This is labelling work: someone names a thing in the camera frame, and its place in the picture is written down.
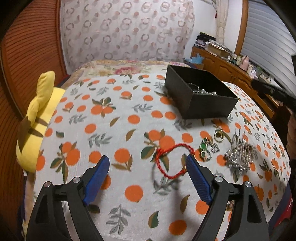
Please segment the right hand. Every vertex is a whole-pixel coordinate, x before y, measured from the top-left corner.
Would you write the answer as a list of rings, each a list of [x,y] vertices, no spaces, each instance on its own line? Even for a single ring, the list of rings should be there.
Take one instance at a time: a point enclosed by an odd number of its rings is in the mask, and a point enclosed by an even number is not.
[[[295,113],[292,113],[287,125],[287,153],[291,160],[296,158],[296,121]]]

